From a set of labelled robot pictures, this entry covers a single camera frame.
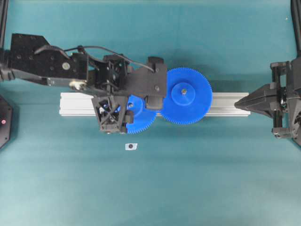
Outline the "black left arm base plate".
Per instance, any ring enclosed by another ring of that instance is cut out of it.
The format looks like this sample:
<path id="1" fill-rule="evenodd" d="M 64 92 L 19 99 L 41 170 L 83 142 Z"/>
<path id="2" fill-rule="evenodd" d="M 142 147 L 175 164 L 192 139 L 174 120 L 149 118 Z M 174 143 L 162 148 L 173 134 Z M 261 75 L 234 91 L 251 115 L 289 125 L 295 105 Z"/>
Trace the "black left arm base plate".
<path id="1" fill-rule="evenodd" d="M 0 96 L 0 147 L 2 148 L 9 140 L 13 119 L 12 106 Z"/>

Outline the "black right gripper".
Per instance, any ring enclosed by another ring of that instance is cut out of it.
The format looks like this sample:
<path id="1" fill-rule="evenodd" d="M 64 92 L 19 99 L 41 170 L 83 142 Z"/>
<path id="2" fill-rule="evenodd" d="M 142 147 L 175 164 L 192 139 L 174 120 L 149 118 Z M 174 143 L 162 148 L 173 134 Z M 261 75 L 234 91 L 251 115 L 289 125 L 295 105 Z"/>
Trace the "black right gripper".
<path id="1" fill-rule="evenodd" d="M 272 133 L 277 138 L 297 139 L 301 134 L 301 61 L 271 64 L 272 83 L 241 98 L 235 107 L 273 117 Z M 256 102 L 276 97 L 276 102 Z"/>

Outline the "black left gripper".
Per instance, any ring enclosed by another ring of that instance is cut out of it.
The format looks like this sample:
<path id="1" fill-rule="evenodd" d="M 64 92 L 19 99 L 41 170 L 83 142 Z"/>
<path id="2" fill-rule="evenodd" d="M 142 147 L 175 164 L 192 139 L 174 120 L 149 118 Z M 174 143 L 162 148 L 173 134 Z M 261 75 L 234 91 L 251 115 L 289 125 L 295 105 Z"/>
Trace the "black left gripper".
<path id="1" fill-rule="evenodd" d="M 94 68 L 88 92 L 93 96 L 138 96 L 145 98 L 146 108 L 161 110 L 166 97 L 167 65 L 163 58 L 149 56 L 146 64 L 131 68 L 124 55 L 106 55 L 103 60 L 88 59 Z"/>

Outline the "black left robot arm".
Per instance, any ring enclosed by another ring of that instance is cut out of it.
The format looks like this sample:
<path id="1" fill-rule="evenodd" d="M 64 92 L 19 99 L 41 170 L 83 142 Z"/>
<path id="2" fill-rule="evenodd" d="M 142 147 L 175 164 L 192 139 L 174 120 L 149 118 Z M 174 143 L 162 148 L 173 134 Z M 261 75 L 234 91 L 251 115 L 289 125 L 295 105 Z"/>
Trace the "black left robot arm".
<path id="1" fill-rule="evenodd" d="M 132 64 L 132 60 L 117 53 L 96 59 L 84 46 L 68 55 L 43 36 L 14 33 L 10 49 L 0 52 L 0 79 L 69 87 L 99 97 L 132 95 L 144 99 L 150 110 L 162 109 L 167 88 L 164 60 L 151 56 L 136 69 Z"/>

